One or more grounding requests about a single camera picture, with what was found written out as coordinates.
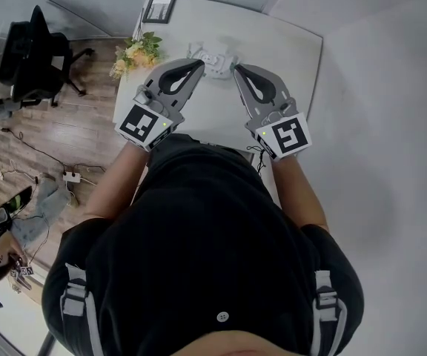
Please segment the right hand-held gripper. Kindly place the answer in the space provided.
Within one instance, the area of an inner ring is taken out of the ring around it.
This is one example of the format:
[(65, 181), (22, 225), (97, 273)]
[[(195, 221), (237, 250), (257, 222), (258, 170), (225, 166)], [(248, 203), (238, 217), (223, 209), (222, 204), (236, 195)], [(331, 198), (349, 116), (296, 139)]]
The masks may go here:
[(291, 98), (278, 75), (255, 65), (238, 64), (234, 68), (234, 79), (251, 117), (245, 127), (272, 160), (283, 159), (311, 145), (305, 114), (298, 112), (292, 103), (284, 103), (261, 115), (263, 108)]

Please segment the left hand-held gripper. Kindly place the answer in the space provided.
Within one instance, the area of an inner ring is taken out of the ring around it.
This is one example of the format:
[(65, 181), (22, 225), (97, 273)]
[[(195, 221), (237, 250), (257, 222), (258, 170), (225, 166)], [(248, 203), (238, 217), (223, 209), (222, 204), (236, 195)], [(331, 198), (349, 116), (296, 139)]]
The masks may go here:
[[(156, 66), (138, 87), (130, 109), (116, 124), (116, 132), (151, 152), (185, 121), (179, 111), (190, 99), (204, 70), (205, 63), (199, 59), (176, 59)], [(159, 92), (163, 102), (153, 92)]]

